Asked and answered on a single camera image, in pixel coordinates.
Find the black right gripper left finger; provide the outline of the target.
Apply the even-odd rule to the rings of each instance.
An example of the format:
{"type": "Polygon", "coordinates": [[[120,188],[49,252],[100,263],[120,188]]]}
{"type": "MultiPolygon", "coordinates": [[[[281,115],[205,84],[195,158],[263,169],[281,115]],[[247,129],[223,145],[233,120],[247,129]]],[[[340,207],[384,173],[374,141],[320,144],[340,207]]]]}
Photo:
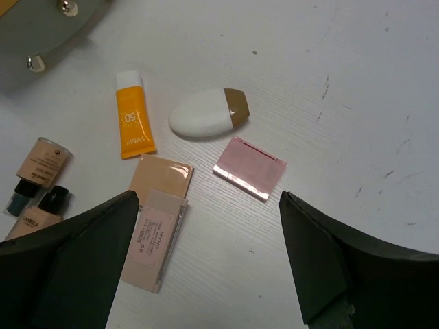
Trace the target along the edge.
{"type": "Polygon", "coordinates": [[[1,243],[2,328],[105,328],[139,199],[125,191],[1,243]]]}

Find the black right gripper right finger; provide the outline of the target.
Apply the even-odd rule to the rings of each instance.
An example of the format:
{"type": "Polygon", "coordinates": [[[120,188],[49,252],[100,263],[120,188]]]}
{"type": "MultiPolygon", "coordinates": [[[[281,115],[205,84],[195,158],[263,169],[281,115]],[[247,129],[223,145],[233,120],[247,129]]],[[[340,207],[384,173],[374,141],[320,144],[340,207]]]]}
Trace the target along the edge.
{"type": "Polygon", "coordinates": [[[281,225],[309,328],[437,328],[438,256],[370,236],[290,192],[281,225]]]}

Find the Lamela foundation bottle black cap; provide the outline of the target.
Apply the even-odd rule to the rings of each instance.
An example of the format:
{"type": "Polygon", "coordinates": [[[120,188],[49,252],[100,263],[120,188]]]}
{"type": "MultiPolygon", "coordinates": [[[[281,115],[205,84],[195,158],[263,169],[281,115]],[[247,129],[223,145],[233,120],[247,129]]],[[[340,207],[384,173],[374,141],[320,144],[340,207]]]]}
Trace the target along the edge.
{"type": "Polygon", "coordinates": [[[54,186],[45,193],[38,205],[26,208],[5,240],[31,234],[63,221],[70,193],[67,188],[54,186]]]}

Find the yellow sunscreen tube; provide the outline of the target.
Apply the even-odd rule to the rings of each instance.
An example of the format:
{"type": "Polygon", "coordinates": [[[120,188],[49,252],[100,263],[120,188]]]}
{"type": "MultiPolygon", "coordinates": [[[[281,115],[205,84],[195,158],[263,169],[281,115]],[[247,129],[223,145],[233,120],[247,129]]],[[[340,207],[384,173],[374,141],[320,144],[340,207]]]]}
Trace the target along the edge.
{"type": "Polygon", "coordinates": [[[116,74],[116,102],[121,159],[155,152],[143,80],[137,70],[116,74]]]}

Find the white egg-shaped bottle brown cap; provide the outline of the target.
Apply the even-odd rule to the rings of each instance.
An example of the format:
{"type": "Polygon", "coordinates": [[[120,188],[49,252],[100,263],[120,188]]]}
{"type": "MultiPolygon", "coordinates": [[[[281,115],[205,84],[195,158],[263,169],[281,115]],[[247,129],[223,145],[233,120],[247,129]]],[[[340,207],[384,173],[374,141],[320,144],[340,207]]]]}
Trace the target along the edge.
{"type": "Polygon", "coordinates": [[[208,138],[244,124],[250,116],[246,94],[234,88],[194,93],[169,114],[168,124],[179,136],[208,138]]]}

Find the white cylindrical drawer organizer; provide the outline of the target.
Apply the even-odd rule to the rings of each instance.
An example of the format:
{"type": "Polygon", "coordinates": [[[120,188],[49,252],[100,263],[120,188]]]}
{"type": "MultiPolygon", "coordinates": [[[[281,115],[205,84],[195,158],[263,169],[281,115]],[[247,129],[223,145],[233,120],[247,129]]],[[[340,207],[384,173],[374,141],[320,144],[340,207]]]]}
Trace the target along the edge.
{"type": "Polygon", "coordinates": [[[110,1],[2,1],[1,73],[44,72],[44,57],[98,22],[110,6],[110,1]]]}

